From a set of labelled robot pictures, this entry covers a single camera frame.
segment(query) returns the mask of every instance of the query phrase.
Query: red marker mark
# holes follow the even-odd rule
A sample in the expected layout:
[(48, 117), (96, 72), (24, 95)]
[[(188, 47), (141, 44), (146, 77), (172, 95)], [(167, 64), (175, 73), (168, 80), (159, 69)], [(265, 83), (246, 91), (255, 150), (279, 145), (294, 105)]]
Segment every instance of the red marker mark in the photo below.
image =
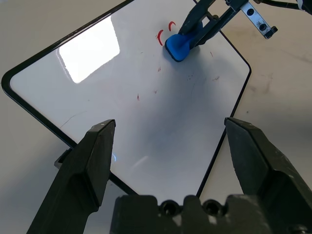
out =
[(172, 25), (172, 24), (175, 25), (176, 23), (174, 23), (173, 21), (171, 21), (171, 22), (169, 23), (169, 31), (170, 31), (170, 32), (171, 32), (171, 25)]
[(164, 30), (160, 30), (159, 31), (159, 33), (157, 34), (157, 39), (158, 39), (158, 41), (159, 41), (159, 44), (162, 46), (162, 42), (161, 42), (161, 40), (160, 40), (160, 35), (161, 35), (161, 33), (163, 32)]

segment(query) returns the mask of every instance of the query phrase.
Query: blue eraser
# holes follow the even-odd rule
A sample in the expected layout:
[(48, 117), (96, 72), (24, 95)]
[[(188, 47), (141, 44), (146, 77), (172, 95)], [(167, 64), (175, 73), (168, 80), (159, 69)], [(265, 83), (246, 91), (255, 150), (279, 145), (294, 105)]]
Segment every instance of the blue eraser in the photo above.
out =
[(189, 55), (190, 43), (202, 28), (203, 24), (200, 22), (192, 32), (186, 35), (174, 34), (166, 40), (165, 48), (175, 61), (181, 62)]

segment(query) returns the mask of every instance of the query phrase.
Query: screw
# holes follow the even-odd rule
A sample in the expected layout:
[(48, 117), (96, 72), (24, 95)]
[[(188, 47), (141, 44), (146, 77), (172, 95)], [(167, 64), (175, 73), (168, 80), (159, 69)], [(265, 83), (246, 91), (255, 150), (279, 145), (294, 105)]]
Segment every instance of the screw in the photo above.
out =
[(254, 14), (254, 10), (252, 8), (250, 8), (248, 11), (247, 11), (247, 15), (249, 16), (252, 16)]
[(262, 25), (260, 25), (259, 29), (261, 31), (264, 31), (267, 28), (267, 25), (265, 23), (263, 23)]
[(291, 234), (306, 234), (307, 231), (307, 227), (303, 225), (295, 225), (289, 228)]

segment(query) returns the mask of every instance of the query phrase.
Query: metal bracket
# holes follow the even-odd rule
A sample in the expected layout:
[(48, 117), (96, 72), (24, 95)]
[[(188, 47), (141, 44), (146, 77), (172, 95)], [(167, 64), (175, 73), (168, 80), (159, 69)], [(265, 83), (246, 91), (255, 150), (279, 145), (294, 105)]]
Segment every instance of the metal bracket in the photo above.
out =
[(244, 4), (240, 9), (250, 19), (254, 26), (256, 26), (265, 39), (269, 39), (274, 33), (277, 32), (277, 28), (275, 26), (271, 28), (256, 11), (256, 9), (250, 4), (250, 2)]

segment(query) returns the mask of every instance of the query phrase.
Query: whiteboard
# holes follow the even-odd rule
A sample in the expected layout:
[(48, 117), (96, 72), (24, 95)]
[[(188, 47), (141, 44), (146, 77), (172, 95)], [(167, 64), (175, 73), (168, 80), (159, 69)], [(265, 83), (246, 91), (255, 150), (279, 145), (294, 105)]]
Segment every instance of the whiteboard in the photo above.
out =
[(182, 204), (201, 186), (250, 75), (220, 33), (173, 61), (160, 43), (193, 6), (130, 2), (20, 66), (10, 89), (76, 143), (92, 125), (115, 119), (111, 172), (138, 194)]

